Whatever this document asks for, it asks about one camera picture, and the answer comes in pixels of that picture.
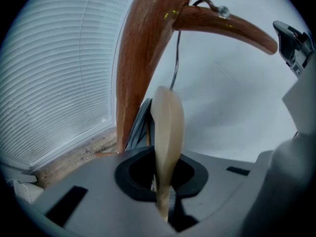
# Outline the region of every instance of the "black rectangular slot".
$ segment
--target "black rectangular slot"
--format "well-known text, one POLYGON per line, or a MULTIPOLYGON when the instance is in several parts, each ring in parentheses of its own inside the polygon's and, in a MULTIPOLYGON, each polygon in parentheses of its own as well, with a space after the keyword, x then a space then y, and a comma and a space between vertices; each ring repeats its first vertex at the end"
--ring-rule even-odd
POLYGON ((237 168, 237 167, 228 167, 226 170, 239 174, 239 175, 243 175, 243 176, 247 176, 250 173, 250 170, 247 169, 243 169, 243 168, 237 168))
POLYGON ((71 190, 51 208, 46 214, 46 217, 58 226, 64 226, 87 191, 85 188, 73 186, 71 190))

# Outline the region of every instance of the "white wall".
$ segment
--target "white wall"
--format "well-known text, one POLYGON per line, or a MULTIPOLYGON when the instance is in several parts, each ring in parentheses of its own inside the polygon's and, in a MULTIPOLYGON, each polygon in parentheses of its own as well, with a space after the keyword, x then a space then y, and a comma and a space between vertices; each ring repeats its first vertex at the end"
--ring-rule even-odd
MULTIPOLYGON (((270 34, 274 20, 303 32, 307 27, 288 0, 212 0, 270 34)), ((169 42, 145 98, 170 86, 177 34, 169 42)), ((183 32, 174 90, 186 120, 184 147, 222 158, 255 161, 293 137, 294 123, 281 98, 296 77, 280 57, 228 37, 183 32)))

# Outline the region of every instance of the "gray plastic surface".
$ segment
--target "gray plastic surface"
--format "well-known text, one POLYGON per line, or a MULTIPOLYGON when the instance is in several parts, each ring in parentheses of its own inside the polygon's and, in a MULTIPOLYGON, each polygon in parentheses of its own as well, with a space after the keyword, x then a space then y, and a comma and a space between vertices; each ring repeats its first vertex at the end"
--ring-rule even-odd
POLYGON ((69 231, 87 237, 165 236, 175 233, 163 221, 155 203, 132 200, 114 180, 116 166, 138 152, 134 150, 88 162, 45 190, 34 204, 35 208, 47 213, 76 185, 88 189, 88 192, 64 226, 69 231))
MULTIPOLYGON (((155 203, 135 201, 125 195, 114 180, 118 164, 146 148, 110 157, 97 158, 49 187, 36 201, 35 208, 47 213, 74 185, 88 189, 64 228, 82 236, 169 236, 174 229, 160 217, 155 203)), ((201 221, 182 235, 203 236, 214 228, 223 236, 227 229, 241 227, 259 193, 271 152, 260 154, 255 164, 183 152, 202 163, 209 179, 195 197, 182 200, 184 211, 201 221), (245 177, 226 170, 229 166, 251 170, 245 177), (215 223, 206 223, 210 218, 215 223)))
MULTIPOLYGON (((267 236, 267 232, 298 203, 301 203, 300 208, 313 208, 309 199, 315 200, 315 196, 304 197, 304 194, 315 178, 315 152, 316 136, 312 135, 299 135, 275 150, 260 193, 244 222, 244 236, 259 236, 258 233, 267 236)), ((295 212, 291 218, 294 217, 303 218, 306 214, 295 212)))

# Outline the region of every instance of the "wire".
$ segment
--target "wire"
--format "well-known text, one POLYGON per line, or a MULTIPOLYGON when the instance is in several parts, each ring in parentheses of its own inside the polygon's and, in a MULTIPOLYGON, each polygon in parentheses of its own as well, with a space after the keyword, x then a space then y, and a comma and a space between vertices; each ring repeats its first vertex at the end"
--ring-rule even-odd
MULTIPOLYGON (((208 4, 208 6, 211 8, 211 10, 218 12, 218 8, 212 3, 211 0, 197 0, 195 3, 193 3, 193 6, 197 6, 198 4, 205 2, 208 4)), ((178 69, 179 69, 179 44, 180 44, 180 37, 181 37, 181 31, 179 31, 178 34, 178 40, 177 40, 177 52, 176 52, 176 66, 174 68, 173 78, 170 85, 170 90, 173 89, 174 82, 176 81, 178 69)))
POLYGON ((211 0, 197 0, 193 6, 197 6, 198 4, 205 2, 208 4, 208 6, 210 7, 211 10, 218 12, 218 8, 212 3, 211 0))
POLYGON ((180 37, 181 37, 181 31, 179 31, 179 34, 178 34, 177 53, 176 53, 176 66, 175 66, 175 68, 174 68, 174 74, 173 74, 173 78, 172 78, 170 90, 172 90, 172 88, 173 88, 173 86, 174 86, 174 82, 176 81, 177 73, 178 73, 178 68, 179 68, 179 44, 180 44, 180 37))

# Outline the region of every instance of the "window blind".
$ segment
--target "window blind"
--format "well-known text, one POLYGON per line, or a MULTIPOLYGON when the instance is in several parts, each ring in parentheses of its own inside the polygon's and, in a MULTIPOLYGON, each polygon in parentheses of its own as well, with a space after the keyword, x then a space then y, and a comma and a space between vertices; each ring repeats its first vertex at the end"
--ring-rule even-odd
POLYGON ((0 50, 0 161, 31 169, 110 125, 113 57, 130 0, 29 0, 0 50))

